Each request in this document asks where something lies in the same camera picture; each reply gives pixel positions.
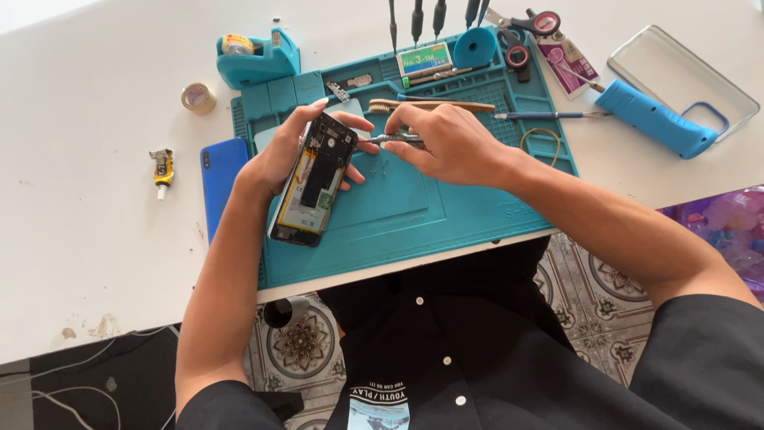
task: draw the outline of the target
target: brush bristles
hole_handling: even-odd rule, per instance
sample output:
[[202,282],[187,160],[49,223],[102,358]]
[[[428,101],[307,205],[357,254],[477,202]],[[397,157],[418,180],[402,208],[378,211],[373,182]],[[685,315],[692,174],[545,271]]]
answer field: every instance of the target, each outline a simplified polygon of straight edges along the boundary
[[390,105],[386,103],[369,103],[369,113],[388,113]]

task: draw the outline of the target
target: scissors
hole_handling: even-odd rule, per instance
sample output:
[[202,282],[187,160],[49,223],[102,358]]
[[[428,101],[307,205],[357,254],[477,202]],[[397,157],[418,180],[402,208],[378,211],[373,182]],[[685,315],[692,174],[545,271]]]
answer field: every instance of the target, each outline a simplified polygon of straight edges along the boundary
[[528,19],[519,19],[505,18],[488,8],[485,19],[499,27],[499,33],[496,35],[499,46],[506,51],[507,66],[514,69],[526,66],[530,58],[525,47],[525,31],[536,36],[549,36],[560,28],[560,15],[552,11],[533,14]]

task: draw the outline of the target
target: smartphone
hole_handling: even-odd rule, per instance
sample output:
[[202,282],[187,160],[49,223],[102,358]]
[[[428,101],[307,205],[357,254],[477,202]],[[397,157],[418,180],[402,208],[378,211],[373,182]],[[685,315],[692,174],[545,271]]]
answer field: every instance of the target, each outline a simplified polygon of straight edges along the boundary
[[207,239],[218,229],[225,204],[231,196],[236,175],[249,161],[247,142],[233,138],[215,143],[199,153],[202,162],[202,188],[204,189],[204,209],[207,215]]
[[353,130],[323,112],[308,123],[268,237],[296,245],[319,244],[357,143]]

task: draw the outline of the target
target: blue silicone repair mat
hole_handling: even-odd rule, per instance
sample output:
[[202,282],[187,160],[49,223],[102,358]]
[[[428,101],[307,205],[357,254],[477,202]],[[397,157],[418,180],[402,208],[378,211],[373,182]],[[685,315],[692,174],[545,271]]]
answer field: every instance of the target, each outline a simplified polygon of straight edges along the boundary
[[[450,50],[456,39],[457,36],[445,39]],[[519,83],[515,73],[507,72],[497,50],[489,67],[408,90],[403,89],[393,53],[253,86],[242,90],[241,97],[231,101],[235,133],[247,140],[250,155],[254,156],[256,133],[279,125],[300,104],[324,96],[330,96],[329,105],[339,103],[325,83],[365,73],[371,75],[372,84],[348,93],[361,102],[366,119],[374,123],[373,136],[384,131],[389,114],[369,113],[369,100],[396,99],[398,93],[490,103],[496,106],[496,113],[554,112],[536,52],[529,51],[533,60],[529,65],[531,80],[528,83]],[[578,176],[558,120],[516,121],[495,119],[493,115],[476,114],[505,145],[519,146],[523,133],[533,127],[557,133],[562,146],[555,168]],[[533,157],[547,164],[552,162],[557,149],[552,136],[531,135],[526,144],[525,149]],[[326,231],[316,248],[265,239],[259,289],[552,227],[534,210],[504,191],[438,182],[386,151],[374,156],[357,152],[352,162],[364,174],[366,182],[354,184],[349,192],[338,194]],[[277,200],[270,205],[269,222]]]

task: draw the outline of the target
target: blue phone case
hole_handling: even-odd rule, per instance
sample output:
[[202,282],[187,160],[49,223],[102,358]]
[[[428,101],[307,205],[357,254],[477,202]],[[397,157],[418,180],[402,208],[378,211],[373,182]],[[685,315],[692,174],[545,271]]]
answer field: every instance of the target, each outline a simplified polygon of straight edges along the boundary
[[218,229],[220,217],[234,187],[236,175],[249,161],[247,142],[242,138],[233,138],[215,143],[202,149],[199,159],[202,162],[207,237],[212,243],[212,237]]

